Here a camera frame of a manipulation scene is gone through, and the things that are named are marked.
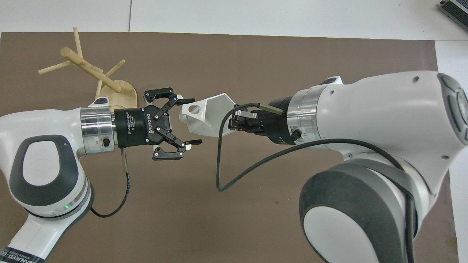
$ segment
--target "wooden stand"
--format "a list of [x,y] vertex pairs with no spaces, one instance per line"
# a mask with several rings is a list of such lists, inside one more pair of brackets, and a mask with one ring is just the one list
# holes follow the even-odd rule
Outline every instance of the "wooden stand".
[[114,112],[114,109],[136,108],[138,106],[138,98],[135,88],[126,81],[112,80],[109,78],[110,75],[125,63],[125,60],[121,60],[106,74],[103,74],[102,69],[93,66],[83,58],[77,28],[73,28],[73,34],[78,54],[73,52],[70,48],[62,48],[60,54],[68,61],[38,70],[39,74],[48,73],[69,65],[75,65],[98,80],[95,99],[98,97],[108,97],[112,112]]

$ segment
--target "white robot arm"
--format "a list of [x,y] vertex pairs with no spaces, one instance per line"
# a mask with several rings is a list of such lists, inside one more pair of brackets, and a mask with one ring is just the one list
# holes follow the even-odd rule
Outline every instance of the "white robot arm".
[[[92,210],[93,187],[80,157],[113,151],[115,145],[123,149],[123,156],[128,146],[153,145],[153,160],[177,160],[192,145],[201,143],[182,142],[171,133],[168,111],[193,99],[183,99],[171,88],[145,94],[147,107],[115,113],[103,97],[87,108],[0,117],[0,168],[11,195],[29,213],[10,244],[0,250],[0,263],[44,263],[65,231]],[[159,98],[169,101],[162,108],[152,105]],[[177,151],[162,151],[159,144],[163,141]],[[115,213],[93,212],[100,217]]]
[[[193,106],[202,112],[191,112]],[[321,144],[311,148],[344,156],[344,163],[312,176],[300,194],[300,221],[316,252],[331,263],[413,262],[418,226],[434,204],[451,161],[468,145],[468,101],[460,85],[429,71],[370,77],[349,85],[332,77],[269,106],[280,112],[260,104],[250,105],[260,107],[251,112],[238,107],[231,111],[230,128],[297,145],[292,150]],[[220,118],[200,118],[218,111],[219,104],[195,102],[183,106],[180,120],[191,132],[210,135],[212,131],[196,127],[223,125]],[[222,129],[215,136],[221,140],[220,133]],[[384,158],[358,142],[391,156]]]

